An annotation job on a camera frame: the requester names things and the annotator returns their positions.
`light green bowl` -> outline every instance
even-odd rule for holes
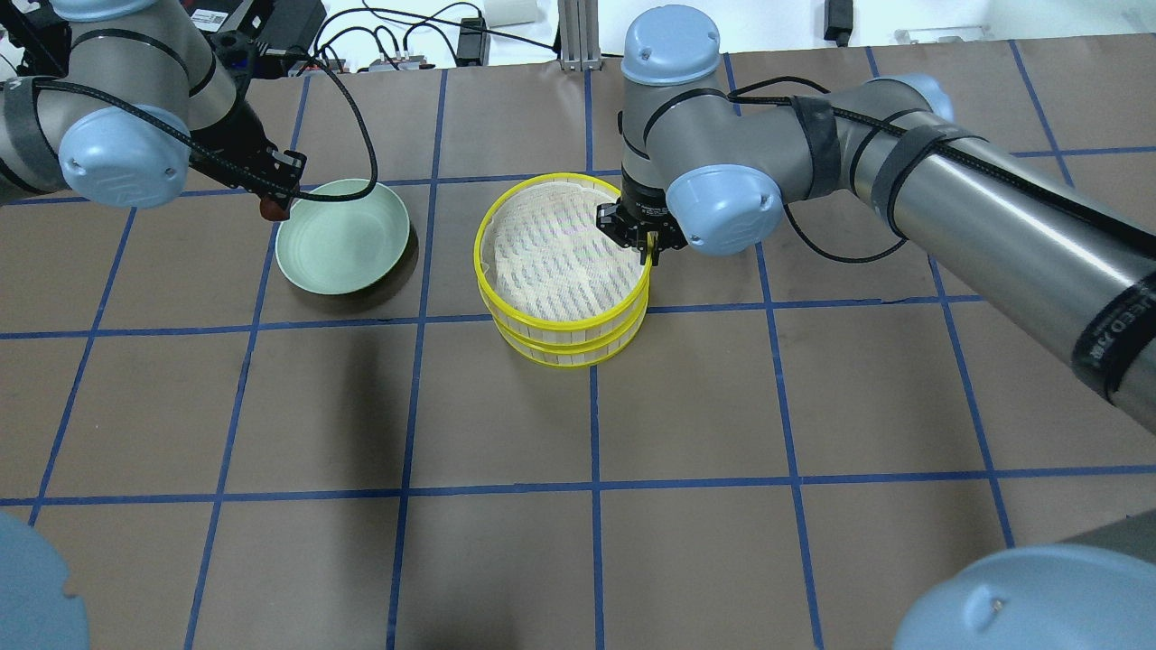
[[[334,180],[313,192],[349,194],[365,183]],[[295,201],[290,215],[277,230],[277,266],[287,280],[314,294],[369,287],[398,264],[409,241],[406,205],[381,184],[356,201]]]

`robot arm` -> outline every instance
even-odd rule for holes
[[[109,205],[153,207],[184,190],[192,165],[258,193],[267,219],[288,216],[290,197],[269,187],[296,187],[305,156],[279,152],[265,136],[178,2],[58,0],[53,7],[73,32],[62,82],[135,105],[231,168],[198,153],[191,158],[187,146],[97,98],[22,77],[0,93],[0,205],[72,187]]]
[[[623,192],[600,208],[603,232],[643,254],[647,232],[655,254],[732,254],[770,235],[785,202],[851,190],[1156,431],[1156,237],[951,124],[931,77],[740,118],[718,64],[717,28],[695,9],[631,27]]]

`blue round object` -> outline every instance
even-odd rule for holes
[[[895,650],[1154,648],[1156,566],[1053,544],[984,557],[907,612]]]
[[[687,243],[728,256],[763,241],[783,220],[783,194],[762,171],[738,164],[692,169],[674,179],[666,204]]]
[[[136,106],[188,135],[177,116],[156,106]],[[150,208],[185,189],[188,147],[160,128],[109,106],[94,111],[60,140],[60,171],[68,186],[94,201]]]
[[[898,81],[899,83],[910,86],[927,102],[933,113],[948,121],[955,120],[955,108],[951,105],[951,97],[940,88],[939,81],[934,76],[924,73],[894,74],[876,76],[867,83],[882,80]]]
[[[698,9],[667,5],[630,23],[622,74],[643,86],[677,86],[713,74],[720,60],[714,21]]]
[[[64,594],[66,579],[52,545],[0,512],[0,648],[88,650],[84,601]]]
[[[52,0],[52,10],[73,23],[111,21],[135,14],[156,3],[156,0]]]

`blue joint cap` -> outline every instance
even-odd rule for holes
[[[692,169],[670,183],[666,204],[687,243],[728,256],[766,238],[783,220],[783,193],[762,171],[738,164]]]
[[[912,74],[895,74],[888,76],[876,76],[875,79],[868,81],[898,81],[904,86],[910,87],[916,93],[927,102],[927,105],[932,108],[932,112],[940,116],[948,121],[955,121],[955,109],[951,106],[951,97],[940,88],[939,81],[929,74],[912,73]]]
[[[907,611],[894,650],[1151,648],[1156,566],[1077,544],[1001,551]]]
[[[64,594],[68,567],[38,532],[0,512],[0,648],[88,650],[84,601]]]
[[[188,135],[180,118],[136,108]],[[117,207],[151,208],[176,199],[188,176],[188,147],[168,133],[109,106],[76,120],[60,140],[60,171],[86,198]]]
[[[73,23],[111,21],[156,5],[156,0],[52,0],[52,10]]]
[[[698,9],[667,5],[630,23],[622,74],[643,86],[677,86],[713,74],[720,60],[714,21]]]

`metal bracket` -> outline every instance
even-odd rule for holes
[[[598,0],[558,0],[558,40],[562,69],[602,69]]]

